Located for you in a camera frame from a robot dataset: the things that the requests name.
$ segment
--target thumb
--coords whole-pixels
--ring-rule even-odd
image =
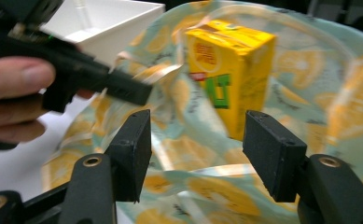
[[[0,99],[15,98],[48,87],[55,69],[36,58],[7,57],[0,59]]]

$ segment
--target hand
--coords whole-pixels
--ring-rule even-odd
[[[40,136],[45,127],[36,119],[46,113],[38,92],[55,78],[54,67],[40,59],[0,59],[0,141],[19,143]],[[20,98],[17,101],[6,99]]]

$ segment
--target white box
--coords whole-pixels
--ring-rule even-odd
[[[42,30],[114,65],[119,52],[164,12],[164,4],[122,0],[64,0]]]

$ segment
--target juice box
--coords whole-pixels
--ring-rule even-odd
[[[275,35],[226,21],[186,31],[190,76],[205,89],[229,137],[243,141],[246,110],[261,110]]]

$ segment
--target plastic bag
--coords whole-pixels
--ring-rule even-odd
[[[296,203],[274,203],[204,91],[188,76],[185,29],[211,19],[276,34],[263,111],[308,145],[349,162],[363,180],[363,34],[285,9],[233,1],[176,7],[135,38],[116,66],[154,83],[138,107],[103,95],[74,121],[43,167],[45,189],[74,162],[103,152],[133,112],[151,110],[153,156],[139,204],[117,203],[135,223],[299,223]]]

